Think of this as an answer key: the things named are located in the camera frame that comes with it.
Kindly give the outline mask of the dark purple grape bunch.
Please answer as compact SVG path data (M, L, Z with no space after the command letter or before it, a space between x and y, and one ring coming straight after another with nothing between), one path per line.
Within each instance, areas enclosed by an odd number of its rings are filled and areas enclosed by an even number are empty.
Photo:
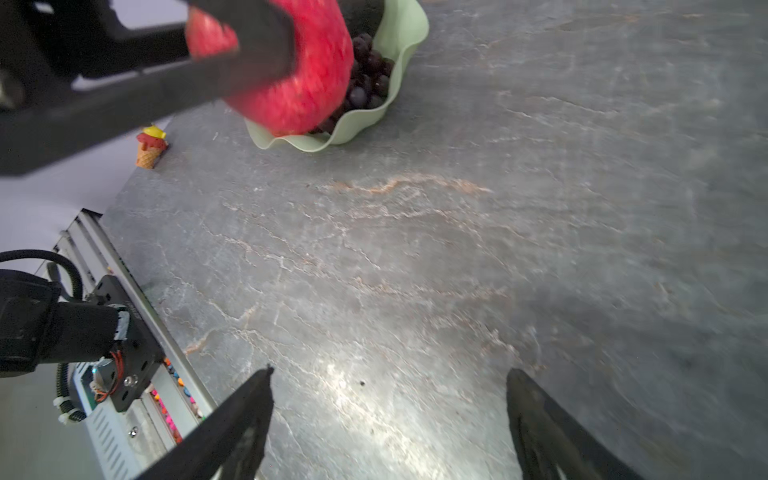
M368 34L353 38L352 43L354 61L344 100L310 134L332 134L344 114L376 109L389 97L395 61L377 50Z

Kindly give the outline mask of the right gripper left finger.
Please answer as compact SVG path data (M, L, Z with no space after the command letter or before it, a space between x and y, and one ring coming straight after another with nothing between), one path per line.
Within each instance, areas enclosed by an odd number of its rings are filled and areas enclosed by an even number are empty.
M274 409L272 366L256 371L142 479L254 479Z

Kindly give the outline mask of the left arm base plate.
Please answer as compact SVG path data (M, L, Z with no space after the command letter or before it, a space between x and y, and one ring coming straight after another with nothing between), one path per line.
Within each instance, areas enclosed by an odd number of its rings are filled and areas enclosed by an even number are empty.
M102 277L86 302L115 311L117 330L112 346L96 359L57 365L54 406L64 424L82 422L106 403L127 412L165 358L145 316L117 277Z

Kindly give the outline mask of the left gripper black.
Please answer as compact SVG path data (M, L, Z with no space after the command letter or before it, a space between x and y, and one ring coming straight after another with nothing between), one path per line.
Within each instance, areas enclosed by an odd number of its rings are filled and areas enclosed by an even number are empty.
M128 27L108 1L1 4L1 172L21 176L150 121L269 85L295 65L269 1L200 1L235 49L192 60L185 27Z

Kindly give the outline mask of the red apple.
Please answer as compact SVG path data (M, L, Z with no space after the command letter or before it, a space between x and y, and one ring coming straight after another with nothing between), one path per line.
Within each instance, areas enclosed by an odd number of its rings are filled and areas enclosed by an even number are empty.
M237 57L228 106L274 136L301 135L341 104L352 40L336 1L191 1L191 57Z

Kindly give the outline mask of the light green wavy bowl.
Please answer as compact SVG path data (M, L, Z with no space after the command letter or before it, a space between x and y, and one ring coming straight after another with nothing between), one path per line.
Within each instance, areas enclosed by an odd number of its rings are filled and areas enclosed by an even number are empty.
M350 142L364 129L376 124L387 113L399 94L405 70L417 47L426 40L429 22L417 1L341 1L339 6L353 36L364 35L369 49L377 53L372 63L360 62L357 86L367 93L366 106L356 109L347 100L324 129L305 135L273 136L264 127L245 122L254 144L266 150L289 144L305 153L320 152L330 146Z

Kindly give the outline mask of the dark avocado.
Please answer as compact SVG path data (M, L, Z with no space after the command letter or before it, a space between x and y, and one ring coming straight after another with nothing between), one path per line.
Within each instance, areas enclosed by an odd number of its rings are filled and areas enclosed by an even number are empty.
M382 22L384 0L338 0L347 30L352 38L361 34L373 37Z

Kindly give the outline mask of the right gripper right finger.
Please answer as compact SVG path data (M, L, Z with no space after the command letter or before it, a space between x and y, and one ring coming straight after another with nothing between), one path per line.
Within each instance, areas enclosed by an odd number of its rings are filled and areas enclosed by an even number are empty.
M506 378L507 412L524 479L638 479L526 372Z

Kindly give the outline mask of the ice cream cone toy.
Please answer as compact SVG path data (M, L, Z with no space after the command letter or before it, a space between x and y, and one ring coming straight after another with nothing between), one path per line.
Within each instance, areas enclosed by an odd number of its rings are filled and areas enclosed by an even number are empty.
M155 125L150 125L143 127L136 139L138 141L136 166L153 169L161 155L169 148L166 132Z

